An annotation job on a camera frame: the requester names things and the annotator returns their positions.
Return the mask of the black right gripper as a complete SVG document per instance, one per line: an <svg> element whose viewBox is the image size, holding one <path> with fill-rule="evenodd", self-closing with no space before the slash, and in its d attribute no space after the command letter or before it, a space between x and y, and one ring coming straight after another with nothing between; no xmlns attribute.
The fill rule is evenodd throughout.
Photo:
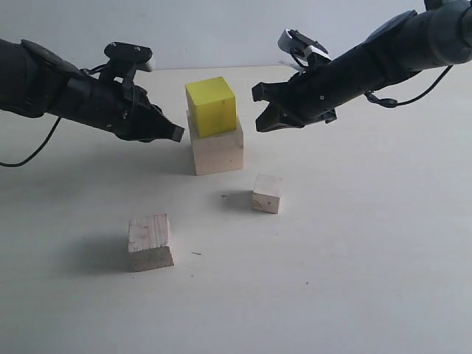
<svg viewBox="0 0 472 354"><path fill-rule="evenodd" d="M288 81L260 82L251 89L252 99L269 104L255 120L256 131L304 128L320 122L323 114L361 96L370 86L372 61L357 55L342 55Z"/></svg>

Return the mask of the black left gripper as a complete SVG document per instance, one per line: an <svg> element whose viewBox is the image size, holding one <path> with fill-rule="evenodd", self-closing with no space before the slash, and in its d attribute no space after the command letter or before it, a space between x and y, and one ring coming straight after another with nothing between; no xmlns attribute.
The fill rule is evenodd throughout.
<svg viewBox="0 0 472 354"><path fill-rule="evenodd" d="M171 122L160 107L150 103L140 86L125 88L91 77L71 79L66 87L66 118L113 133L126 141L180 142L185 129Z"/></svg>

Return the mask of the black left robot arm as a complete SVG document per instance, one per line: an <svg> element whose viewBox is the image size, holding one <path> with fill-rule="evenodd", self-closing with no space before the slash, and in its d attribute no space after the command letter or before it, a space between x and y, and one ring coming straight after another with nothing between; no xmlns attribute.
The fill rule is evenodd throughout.
<svg viewBox="0 0 472 354"><path fill-rule="evenodd" d="M125 141L180 142L184 128L133 81L137 71L153 70L152 49L115 41L104 53L107 63L79 69L35 42L1 41L1 109L29 118L55 115Z"/></svg>

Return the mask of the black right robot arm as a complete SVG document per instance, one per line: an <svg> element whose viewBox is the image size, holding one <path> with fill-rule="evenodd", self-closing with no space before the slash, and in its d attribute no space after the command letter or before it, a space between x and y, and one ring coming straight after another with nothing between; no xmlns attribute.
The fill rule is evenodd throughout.
<svg viewBox="0 0 472 354"><path fill-rule="evenodd" d="M296 29L285 29L277 44L299 68L285 82L252 88L255 102L268 102L255 120L260 133L329 124L337 118L336 108L360 96L384 108L400 106L375 91L427 69L448 72L471 61L471 2L426 1L424 12L408 10L391 18L335 59Z"/></svg>

